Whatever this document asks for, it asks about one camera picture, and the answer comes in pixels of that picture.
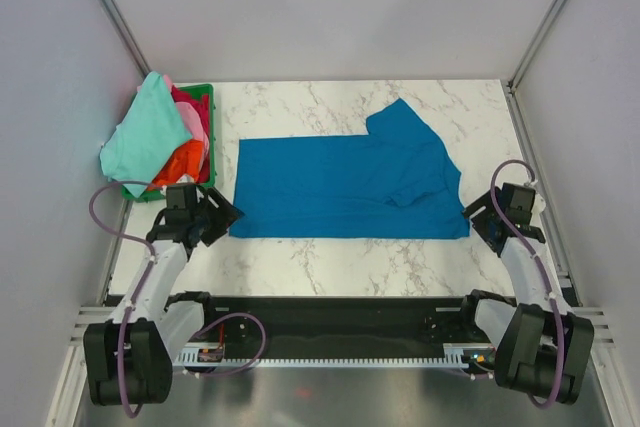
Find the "green plastic bin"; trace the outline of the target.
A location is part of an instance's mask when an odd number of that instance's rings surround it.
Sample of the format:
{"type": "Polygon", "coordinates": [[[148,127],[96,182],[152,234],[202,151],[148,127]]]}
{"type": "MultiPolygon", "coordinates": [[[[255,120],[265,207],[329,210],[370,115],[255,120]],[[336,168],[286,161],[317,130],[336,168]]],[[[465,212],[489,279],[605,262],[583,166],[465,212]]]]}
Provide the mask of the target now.
{"type": "Polygon", "coordinates": [[[215,169],[215,134],[214,134],[214,87],[210,83],[191,84],[191,85],[174,85],[172,87],[172,97],[178,101],[186,101],[191,106],[196,107],[200,117],[204,116],[204,110],[207,110],[207,121],[203,124],[209,140],[209,153],[204,159],[201,168],[198,184],[205,188],[215,185],[216,169],[215,169]]]}

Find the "teal t shirt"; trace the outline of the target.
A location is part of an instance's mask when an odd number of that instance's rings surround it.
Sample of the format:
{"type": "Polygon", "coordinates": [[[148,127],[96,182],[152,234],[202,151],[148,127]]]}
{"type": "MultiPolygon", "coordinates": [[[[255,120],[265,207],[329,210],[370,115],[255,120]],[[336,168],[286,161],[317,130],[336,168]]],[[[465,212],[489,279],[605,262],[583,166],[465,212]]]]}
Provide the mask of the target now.
{"type": "Polygon", "coordinates": [[[192,139],[164,77],[153,71],[139,86],[124,119],[102,147],[102,173],[138,199],[176,149],[192,139]]]}

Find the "blue t shirt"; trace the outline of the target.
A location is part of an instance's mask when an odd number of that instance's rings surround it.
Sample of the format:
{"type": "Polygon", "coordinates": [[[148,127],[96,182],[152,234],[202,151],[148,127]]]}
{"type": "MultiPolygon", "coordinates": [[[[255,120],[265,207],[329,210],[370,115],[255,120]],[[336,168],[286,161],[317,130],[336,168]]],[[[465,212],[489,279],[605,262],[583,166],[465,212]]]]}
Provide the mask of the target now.
{"type": "Polygon", "coordinates": [[[398,99],[363,135],[243,139],[236,238],[456,240],[470,234],[461,173],[444,142],[398,99]]]}

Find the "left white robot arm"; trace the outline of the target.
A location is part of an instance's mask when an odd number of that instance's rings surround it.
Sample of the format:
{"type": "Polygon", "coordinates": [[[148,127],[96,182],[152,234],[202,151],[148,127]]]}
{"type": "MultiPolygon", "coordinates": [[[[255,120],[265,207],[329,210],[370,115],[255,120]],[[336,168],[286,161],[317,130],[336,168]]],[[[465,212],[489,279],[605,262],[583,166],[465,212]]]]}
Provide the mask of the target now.
{"type": "Polygon", "coordinates": [[[92,402],[119,405],[130,418],[166,400],[173,361],[192,336],[208,340],[218,332],[215,311],[169,297],[195,248],[212,245],[243,216],[217,189],[194,183],[168,186],[165,202],[144,237],[119,235],[143,245],[145,256],[108,318],[83,334],[92,402]]]}

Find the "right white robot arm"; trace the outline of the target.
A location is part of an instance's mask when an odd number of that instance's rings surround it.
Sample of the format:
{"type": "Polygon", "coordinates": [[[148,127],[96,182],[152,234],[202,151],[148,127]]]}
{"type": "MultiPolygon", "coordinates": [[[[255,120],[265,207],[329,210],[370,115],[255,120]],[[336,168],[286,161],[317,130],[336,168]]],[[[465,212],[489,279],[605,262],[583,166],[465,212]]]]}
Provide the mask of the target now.
{"type": "Polygon", "coordinates": [[[546,269],[547,245],[532,225],[536,192],[505,183],[465,208],[473,230],[506,267],[514,298],[473,290],[458,328],[467,339],[485,336],[495,347],[498,386],[571,405],[581,391],[594,326],[577,316],[546,269]]]}

